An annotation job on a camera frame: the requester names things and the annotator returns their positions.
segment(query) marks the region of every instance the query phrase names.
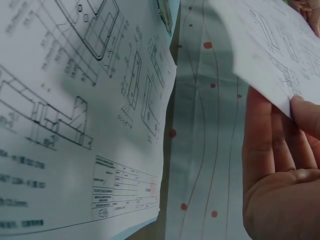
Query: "finger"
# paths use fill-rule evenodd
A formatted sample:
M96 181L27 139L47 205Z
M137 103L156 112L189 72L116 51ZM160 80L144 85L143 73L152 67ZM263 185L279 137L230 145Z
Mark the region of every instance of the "finger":
M275 172L271 112L272 104L250 87L246 100L242 146L244 193L259 180Z
M295 170L295 162L291 156L288 145L285 141L284 129L282 126L282 112L272 105L272 151L276 172Z
M306 134L306 139L308 140L310 147L312 149L315 162L318 166L318 169L320 169L320 141L316 139L313 136L310 136L309 134Z
M314 153L305 133L285 115L282 117L282 126L296 169L317 169Z
M294 96L291 100L293 119L298 127L320 139L320 106L312 102L304 101L300 96Z

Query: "red dot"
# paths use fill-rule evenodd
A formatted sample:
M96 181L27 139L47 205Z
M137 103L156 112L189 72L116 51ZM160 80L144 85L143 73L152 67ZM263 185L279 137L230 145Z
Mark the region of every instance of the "red dot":
M203 44L203 47L204 47L205 49L212 49L212 43L209 42L209 41L207 41L207 42L205 42L205 43Z
M218 216L218 212L217 211L212 211L211 217L216 218L217 216Z
M177 136L176 130L172 129L171 130L171 138L173 139L175 136Z
M187 204L182 203L182 204L181 204L181 210L183 210L183 211L187 211L187 209L188 209Z

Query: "engineering drawing sheet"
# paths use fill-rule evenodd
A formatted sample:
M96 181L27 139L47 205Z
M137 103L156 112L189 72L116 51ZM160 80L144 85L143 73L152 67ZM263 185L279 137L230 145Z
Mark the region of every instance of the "engineering drawing sheet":
M210 1L232 42L233 70L290 116L301 95L320 104L320 39L282 0Z
M155 220L176 76L163 33L157 1L1 1L0 238Z

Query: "palm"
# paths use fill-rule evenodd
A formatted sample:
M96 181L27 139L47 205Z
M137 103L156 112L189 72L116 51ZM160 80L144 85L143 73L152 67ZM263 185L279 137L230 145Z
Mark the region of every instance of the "palm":
M242 151L243 223L253 239L318 239L313 234L320 216L319 146L319 140L306 136L249 90Z

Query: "curved line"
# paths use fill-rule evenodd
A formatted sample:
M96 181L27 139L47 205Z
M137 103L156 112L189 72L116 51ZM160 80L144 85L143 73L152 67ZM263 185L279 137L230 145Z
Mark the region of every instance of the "curved line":
M228 205L226 207L226 226L225 226L225 240L227 240L227 232L228 232L228 219L229 219L229 202L230 202L230 163L231 163L231 151L232 151L232 142L234 140L236 123L237 123L237 116L238 116L238 98L239 93L239 77L236 78L236 109L235 109L235 119L233 124L233 131L231 137L231 144L230 144L230 152L229 152L229 168L228 168Z
M205 28L206 36L208 37L208 39L212 43L212 40L210 38L208 29L207 29L206 21L205 21L204 3L205 3L205 0L202 0L202 6L201 6L202 21L203 21L203 25L204 25L204 28ZM206 200L204 216L203 216L203 221L202 221L201 240L203 239L203 236L204 236L205 220L206 220L206 215L207 215L207 209L208 209L210 193L211 193L211 189L212 189L212 181L214 179L215 170L216 170L216 163L217 163L217 157L218 157L218 146L219 146L219 122L220 122L220 115L219 115L219 112L220 112L219 71L218 71L217 55L216 55L216 51L215 51L213 46L212 46L212 51L213 51L214 59L215 59L216 77L217 77L217 95L218 95L218 100L217 100L217 104L218 104L218 117L217 118L218 119L217 120L218 120L218 122L217 122L217 128L216 128L217 129L217 133L216 133L216 149L215 149L214 165L213 165L213 171L212 171L212 175L211 175L209 193L208 193L208 197L207 197L207 200Z
M192 6L194 5L196 0L193 0L192 4L190 5L190 7L192 8ZM182 24L182 39L183 39L183 42L185 44L185 49L186 49L186 53L187 53L187 56L188 56L188 59L189 59L189 63L190 63L190 67L191 67L191 70L192 70L192 75L193 75L193 79L194 79L194 83L197 84L197 79L196 79L196 75L195 75L195 70L194 70L194 67L192 65L192 61L191 61L191 57L190 57L190 53L189 53L189 49L188 49L188 45L187 45L187 41L186 41L186 37L185 37L185 24L186 24L186 19L189 15L191 10L189 10L189 12L185 15L184 19L183 19L183 24ZM200 104L201 104L201 110L202 110L202 117L203 117L203 151L202 151L202 160L201 160L201 164L200 164L200 168L199 168L199 172L197 173L197 176L195 178L195 182L194 182L194 185L192 187L192 190L191 190L191 194L190 194L190 197L188 199L188 202L187 202L187 205L189 206L190 202L191 202L191 199L192 199L192 196L194 194L194 191L195 191L195 188L196 188L196 184L197 184L197 181L198 181L198 178L199 178L199 175L200 175L200 172L201 172L201 169L203 167L203 164L204 164L204 159L205 159L205 150L206 150L206 119L205 119L205 111L204 111L204 105L203 105L203 100L202 100L202 97L201 97L201 94L199 92L199 89L197 88L196 86L196 91L199 95L199 99L200 99ZM183 215L183 218L182 218L182 223L181 223L181 228L180 228L180 232L179 232L179 240L181 239L182 237L182 230L183 230L183 227L184 227L184 223L185 223L185 218L186 218L186 214L187 214L187 210L185 210L184 212L184 215Z

